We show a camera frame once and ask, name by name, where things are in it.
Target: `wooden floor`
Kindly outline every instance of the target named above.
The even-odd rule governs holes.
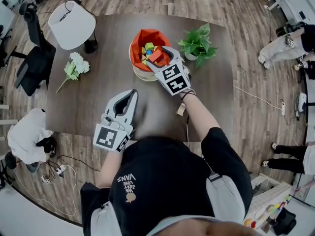
[[[56,44],[47,20],[59,4],[67,0],[45,0],[38,7],[39,20],[46,38]],[[83,5],[94,14],[114,13],[156,13],[182,17],[189,17],[208,21],[226,27],[232,56],[230,59],[233,69],[234,85],[247,92],[267,99],[270,103],[280,106],[280,99],[286,103],[285,117],[291,125],[289,129],[295,140],[301,144],[305,132],[305,119],[300,121],[291,119],[294,116],[295,96],[303,90],[297,83],[297,73],[293,71],[290,61],[279,62],[273,68],[265,70],[257,61],[259,50],[269,43],[271,26],[271,39],[275,39],[275,29],[285,23],[283,14],[275,9],[270,15],[264,9],[267,0],[81,0]],[[13,37],[9,45],[17,45],[18,51],[28,53],[33,44],[28,40],[29,34],[23,18],[17,17],[13,30]],[[27,97],[21,87],[14,88],[17,68],[21,60],[12,58],[6,69],[0,70],[0,85],[4,86],[4,103],[10,109],[4,110],[3,118],[20,119],[32,108],[45,109],[46,88],[43,85],[32,97]],[[289,133],[282,122],[281,113],[264,102],[234,89],[234,124],[231,145],[241,156],[248,170],[263,172],[276,180],[291,181],[292,174],[285,171],[261,169],[260,162],[272,157],[270,143],[275,141],[280,144],[293,145]],[[91,137],[82,137],[69,134],[54,134],[58,141],[58,154],[66,154],[81,159],[100,169],[106,156],[105,152],[92,146]],[[200,151],[200,145],[194,145],[195,151]],[[77,187],[74,192],[74,201],[77,212],[74,216],[64,216],[70,220],[81,222],[80,188],[85,181],[94,182],[96,172],[88,169],[80,162],[64,159],[74,167],[77,173]],[[23,185],[33,195],[32,199],[47,199],[61,211],[72,214],[72,187],[75,176],[72,171],[67,171],[64,178],[53,179],[52,184],[43,184],[40,181],[42,174],[48,174],[48,166],[42,165],[39,171],[32,175],[24,165],[16,169]],[[15,186],[27,196],[29,193],[19,181]],[[44,201],[38,201],[47,209],[62,215]]]

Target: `white pants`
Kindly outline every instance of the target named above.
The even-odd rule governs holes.
[[[266,68],[269,68],[277,61],[297,59],[307,53],[304,51],[301,37],[294,39],[294,43],[292,48],[285,42],[285,36],[278,37],[261,49],[259,57],[262,62],[266,63]]]

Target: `table lamp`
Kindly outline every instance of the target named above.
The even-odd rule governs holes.
[[[82,44],[88,54],[97,49],[97,41],[89,40],[95,30],[95,18],[75,1],[61,4],[51,14],[48,25],[60,47],[74,49]]]

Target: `bracelet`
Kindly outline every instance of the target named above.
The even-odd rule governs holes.
[[[187,92],[184,94],[184,96],[181,98],[181,100],[183,100],[183,99],[186,97],[187,94],[192,94],[192,95],[195,95],[195,96],[196,96],[195,91],[191,89],[191,90],[187,91]]]

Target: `black t-shirt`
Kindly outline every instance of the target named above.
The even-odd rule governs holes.
[[[315,25],[304,26],[304,34],[301,35],[302,45],[305,52],[315,49]]]
[[[248,171],[220,128],[212,128],[201,144],[213,171],[235,183],[247,213],[252,200]],[[89,236],[92,212],[110,201],[123,236],[144,236],[162,219],[179,215],[214,217],[206,190],[210,168],[181,142],[148,137],[129,146],[112,187],[81,189],[84,235]]]

